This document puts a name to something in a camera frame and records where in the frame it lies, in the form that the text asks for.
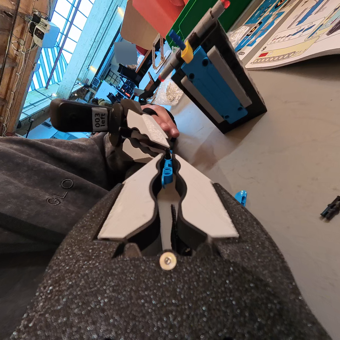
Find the instruction booklet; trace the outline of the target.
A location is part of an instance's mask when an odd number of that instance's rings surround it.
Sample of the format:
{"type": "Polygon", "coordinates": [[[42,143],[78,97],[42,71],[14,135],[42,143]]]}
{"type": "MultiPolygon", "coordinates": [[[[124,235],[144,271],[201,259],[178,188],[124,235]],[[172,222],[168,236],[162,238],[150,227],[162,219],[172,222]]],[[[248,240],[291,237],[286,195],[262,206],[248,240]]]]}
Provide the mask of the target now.
{"type": "Polygon", "coordinates": [[[339,54],[340,3],[298,1],[294,10],[264,36],[247,69],[286,66],[313,57],[339,54]]]}

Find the orange plastic case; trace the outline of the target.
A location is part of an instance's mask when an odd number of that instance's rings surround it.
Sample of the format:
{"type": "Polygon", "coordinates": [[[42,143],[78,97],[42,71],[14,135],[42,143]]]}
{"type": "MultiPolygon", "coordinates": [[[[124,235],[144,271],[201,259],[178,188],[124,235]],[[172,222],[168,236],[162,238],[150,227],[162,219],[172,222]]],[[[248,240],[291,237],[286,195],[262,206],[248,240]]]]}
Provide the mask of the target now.
{"type": "Polygon", "coordinates": [[[133,0],[134,8],[164,38],[188,0],[133,0]]]}

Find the blue grey axle assembly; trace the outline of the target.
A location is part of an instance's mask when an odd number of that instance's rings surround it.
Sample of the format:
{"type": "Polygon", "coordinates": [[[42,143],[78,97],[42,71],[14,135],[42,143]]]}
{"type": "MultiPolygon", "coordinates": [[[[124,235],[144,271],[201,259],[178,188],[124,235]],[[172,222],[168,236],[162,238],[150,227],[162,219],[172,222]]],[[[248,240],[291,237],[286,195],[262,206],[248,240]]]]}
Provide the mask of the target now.
{"type": "Polygon", "coordinates": [[[166,189],[167,185],[173,182],[172,150],[165,152],[161,182],[163,189],[166,189]]]}

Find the person's left hand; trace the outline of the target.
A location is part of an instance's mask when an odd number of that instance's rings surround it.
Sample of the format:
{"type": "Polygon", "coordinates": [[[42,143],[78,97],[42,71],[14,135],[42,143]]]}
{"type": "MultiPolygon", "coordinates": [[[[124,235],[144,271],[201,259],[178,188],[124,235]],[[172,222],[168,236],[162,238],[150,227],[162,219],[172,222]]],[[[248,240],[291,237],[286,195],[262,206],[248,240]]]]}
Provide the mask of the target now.
{"type": "Polygon", "coordinates": [[[170,138],[171,142],[175,142],[179,137],[180,132],[172,114],[163,106],[156,104],[141,105],[144,113],[150,114],[162,130],[170,138]]]}

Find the black blue brick model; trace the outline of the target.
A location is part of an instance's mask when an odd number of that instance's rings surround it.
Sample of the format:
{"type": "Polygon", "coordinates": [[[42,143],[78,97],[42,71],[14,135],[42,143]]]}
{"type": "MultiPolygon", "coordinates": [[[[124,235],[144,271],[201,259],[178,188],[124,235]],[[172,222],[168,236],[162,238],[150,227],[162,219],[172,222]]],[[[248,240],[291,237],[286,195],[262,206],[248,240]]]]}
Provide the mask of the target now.
{"type": "Polygon", "coordinates": [[[185,39],[170,30],[177,48],[156,81],[159,85],[170,75],[223,134],[267,112],[218,21],[229,5],[229,1],[217,1],[185,39]]]}

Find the grey desk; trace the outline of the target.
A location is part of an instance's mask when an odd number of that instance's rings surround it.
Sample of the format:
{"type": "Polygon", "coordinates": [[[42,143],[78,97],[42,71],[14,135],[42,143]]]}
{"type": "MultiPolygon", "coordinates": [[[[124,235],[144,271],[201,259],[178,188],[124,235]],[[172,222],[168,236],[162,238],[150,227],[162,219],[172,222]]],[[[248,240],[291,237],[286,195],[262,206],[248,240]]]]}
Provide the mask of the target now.
{"type": "Polygon", "coordinates": [[[339,55],[249,71],[267,112],[221,134],[184,95],[169,111],[178,154],[246,207],[271,235],[302,295],[339,339],[339,215],[321,219],[339,195],[339,55]]]}

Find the clear plastic bag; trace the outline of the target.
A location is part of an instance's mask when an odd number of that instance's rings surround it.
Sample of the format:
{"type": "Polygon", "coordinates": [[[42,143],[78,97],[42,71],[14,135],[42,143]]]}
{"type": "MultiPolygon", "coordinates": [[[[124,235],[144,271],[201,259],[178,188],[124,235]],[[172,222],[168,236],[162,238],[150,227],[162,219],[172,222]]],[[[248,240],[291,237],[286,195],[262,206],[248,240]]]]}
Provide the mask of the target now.
{"type": "Polygon", "coordinates": [[[182,98],[184,92],[176,85],[169,76],[158,87],[154,104],[176,106],[182,98]]]}

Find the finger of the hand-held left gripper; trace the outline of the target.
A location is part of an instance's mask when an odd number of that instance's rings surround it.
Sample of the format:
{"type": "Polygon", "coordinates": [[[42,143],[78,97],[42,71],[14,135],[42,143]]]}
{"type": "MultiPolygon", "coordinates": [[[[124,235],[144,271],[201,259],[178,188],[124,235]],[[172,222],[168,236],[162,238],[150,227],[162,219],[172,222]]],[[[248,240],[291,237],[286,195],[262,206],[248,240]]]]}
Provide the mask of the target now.
{"type": "Polygon", "coordinates": [[[126,123],[128,129],[132,131],[128,140],[133,147],[159,150],[171,148],[166,133],[151,115],[128,109],[126,123]]]}
{"type": "Polygon", "coordinates": [[[125,139],[122,151],[135,163],[147,164],[153,160],[161,160],[161,149],[147,145],[138,139],[125,139]]]}

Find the black connector pin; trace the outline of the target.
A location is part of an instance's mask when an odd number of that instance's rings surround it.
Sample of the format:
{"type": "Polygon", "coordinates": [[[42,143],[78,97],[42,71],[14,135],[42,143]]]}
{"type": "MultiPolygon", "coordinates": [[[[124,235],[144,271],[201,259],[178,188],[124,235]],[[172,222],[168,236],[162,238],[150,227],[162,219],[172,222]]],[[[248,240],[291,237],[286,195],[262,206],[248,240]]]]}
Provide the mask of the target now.
{"type": "Polygon", "coordinates": [[[330,221],[340,212],[340,196],[337,196],[320,214],[323,219],[330,221]]]}

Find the person's left forearm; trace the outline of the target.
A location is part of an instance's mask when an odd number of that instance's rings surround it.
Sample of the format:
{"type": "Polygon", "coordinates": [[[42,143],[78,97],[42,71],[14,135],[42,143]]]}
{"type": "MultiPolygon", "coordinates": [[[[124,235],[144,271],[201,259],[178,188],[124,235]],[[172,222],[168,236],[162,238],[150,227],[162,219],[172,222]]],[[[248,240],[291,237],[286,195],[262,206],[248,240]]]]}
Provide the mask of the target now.
{"type": "Polygon", "coordinates": [[[111,190],[122,183],[132,162],[121,148],[112,146],[109,133],[99,133],[88,139],[80,139],[82,177],[103,189],[111,190]]]}

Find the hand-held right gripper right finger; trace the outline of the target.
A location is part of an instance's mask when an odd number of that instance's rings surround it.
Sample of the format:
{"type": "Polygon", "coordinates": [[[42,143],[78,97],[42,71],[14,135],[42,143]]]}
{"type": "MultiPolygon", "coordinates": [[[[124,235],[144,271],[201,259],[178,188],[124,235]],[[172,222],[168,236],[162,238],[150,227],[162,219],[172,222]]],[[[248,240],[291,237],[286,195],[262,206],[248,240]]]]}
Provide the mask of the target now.
{"type": "Polygon", "coordinates": [[[190,248],[220,240],[237,240],[236,230],[214,183],[178,155],[173,155],[175,188],[180,200],[177,231],[190,248]]]}

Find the ceiling mounted device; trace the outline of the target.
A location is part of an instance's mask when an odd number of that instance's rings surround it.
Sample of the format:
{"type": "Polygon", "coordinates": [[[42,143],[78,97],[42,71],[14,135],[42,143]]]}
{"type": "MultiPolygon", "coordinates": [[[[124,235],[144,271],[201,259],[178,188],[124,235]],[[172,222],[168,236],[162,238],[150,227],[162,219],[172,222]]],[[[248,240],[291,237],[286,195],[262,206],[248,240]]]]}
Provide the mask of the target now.
{"type": "Polygon", "coordinates": [[[40,12],[35,12],[29,23],[29,32],[34,44],[41,48],[53,48],[56,44],[60,29],[49,21],[48,17],[42,17],[40,12]]]}

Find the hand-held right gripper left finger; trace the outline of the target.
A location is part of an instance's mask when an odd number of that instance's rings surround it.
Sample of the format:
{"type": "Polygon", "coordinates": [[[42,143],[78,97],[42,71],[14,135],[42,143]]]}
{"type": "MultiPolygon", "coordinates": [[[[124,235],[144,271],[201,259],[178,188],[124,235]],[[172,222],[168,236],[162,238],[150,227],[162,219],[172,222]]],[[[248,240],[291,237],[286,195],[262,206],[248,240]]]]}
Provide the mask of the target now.
{"type": "Polygon", "coordinates": [[[99,234],[99,240],[150,246],[160,234],[156,196],[161,189],[162,154],[145,164],[122,184],[99,234]]]}

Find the blue sticker sheet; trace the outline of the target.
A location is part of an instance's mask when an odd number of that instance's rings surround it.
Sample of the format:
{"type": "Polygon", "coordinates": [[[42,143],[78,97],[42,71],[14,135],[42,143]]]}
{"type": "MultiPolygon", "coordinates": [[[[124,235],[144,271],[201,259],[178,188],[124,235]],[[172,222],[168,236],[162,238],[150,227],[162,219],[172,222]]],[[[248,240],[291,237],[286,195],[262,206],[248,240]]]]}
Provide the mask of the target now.
{"type": "Polygon", "coordinates": [[[282,19],[285,14],[288,0],[265,0],[257,7],[249,19],[244,23],[248,28],[234,49],[236,52],[252,48],[271,28],[282,19]]]}

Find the green plastic bin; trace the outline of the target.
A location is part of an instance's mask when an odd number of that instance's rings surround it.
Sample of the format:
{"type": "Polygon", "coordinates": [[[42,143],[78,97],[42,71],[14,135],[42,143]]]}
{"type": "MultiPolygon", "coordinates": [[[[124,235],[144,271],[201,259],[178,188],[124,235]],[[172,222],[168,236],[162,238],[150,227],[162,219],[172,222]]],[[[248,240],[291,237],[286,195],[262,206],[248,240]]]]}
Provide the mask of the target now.
{"type": "MultiPolygon", "coordinates": [[[[230,0],[229,2],[229,6],[218,18],[225,32],[233,26],[252,1],[230,0]]],[[[171,29],[174,30],[182,40],[185,40],[206,12],[210,8],[213,8],[216,3],[217,0],[189,0],[171,29]]]]}

